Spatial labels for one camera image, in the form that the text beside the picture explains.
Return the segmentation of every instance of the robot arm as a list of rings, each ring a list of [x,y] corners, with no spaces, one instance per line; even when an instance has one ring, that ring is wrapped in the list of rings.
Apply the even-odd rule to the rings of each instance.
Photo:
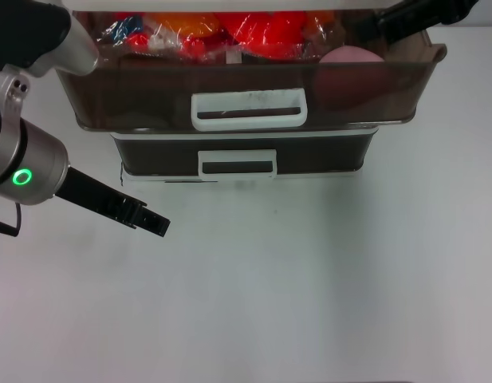
[[[98,60],[90,37],[59,6],[0,0],[0,31],[6,30],[3,22],[12,19],[17,28],[0,38],[0,196],[17,204],[18,227],[0,223],[0,233],[17,236],[20,204],[36,205],[56,195],[130,228],[164,236],[168,219],[72,168],[58,139],[21,118],[30,83],[19,70],[34,76],[53,67],[80,75],[90,73]]]

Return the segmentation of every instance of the storage drawer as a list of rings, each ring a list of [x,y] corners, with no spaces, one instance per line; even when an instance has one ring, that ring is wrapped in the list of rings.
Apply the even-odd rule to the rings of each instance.
[[[353,172],[377,130],[112,136],[124,170],[140,179],[250,180]]]
[[[91,33],[91,13],[79,13]],[[158,134],[205,134],[222,131],[215,116],[201,116],[206,129],[197,130],[195,113],[208,94],[227,100],[255,91],[269,95],[296,91],[302,98],[279,97],[278,108],[248,107],[237,118],[281,116],[290,124],[246,124],[244,130],[315,131],[344,125],[398,124],[410,120],[438,62],[444,45],[431,44],[426,32],[390,45],[380,63],[277,63],[264,61],[229,65],[191,65],[147,57],[108,59],[86,77],[59,73],[81,127],[94,131]],[[203,96],[195,105],[194,95]],[[215,110],[211,112],[229,112]],[[237,126],[226,118],[227,126]]]

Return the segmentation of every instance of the brown plastic drawer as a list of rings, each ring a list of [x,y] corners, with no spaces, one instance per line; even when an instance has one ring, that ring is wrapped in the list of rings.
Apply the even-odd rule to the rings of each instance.
[[[195,94],[303,89],[307,118],[297,130],[315,131],[410,120],[446,53],[422,32],[391,45],[381,63],[184,65],[122,57],[103,61],[86,77],[59,76],[88,130],[205,134],[192,123]]]
[[[257,151],[274,150],[280,176],[354,172],[362,167],[377,130],[363,127],[354,131],[212,134],[198,138],[187,135],[112,136],[129,175],[198,180],[199,153],[215,151],[243,151],[254,155]],[[257,164],[243,162],[218,164],[215,171],[248,174],[257,168]]]

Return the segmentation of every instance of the white drawer handle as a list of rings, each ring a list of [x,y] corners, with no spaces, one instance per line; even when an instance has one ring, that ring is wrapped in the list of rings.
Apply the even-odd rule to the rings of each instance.
[[[266,116],[236,116],[240,112]],[[191,99],[192,124],[200,132],[295,128],[303,125],[307,118],[304,89],[197,93]]]
[[[202,181],[273,179],[277,175],[275,150],[222,150],[198,152]]]

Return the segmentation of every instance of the green indicator light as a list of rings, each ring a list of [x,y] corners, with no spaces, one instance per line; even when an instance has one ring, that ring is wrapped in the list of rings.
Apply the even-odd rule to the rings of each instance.
[[[12,181],[17,186],[26,185],[33,178],[33,173],[29,169],[17,170]]]

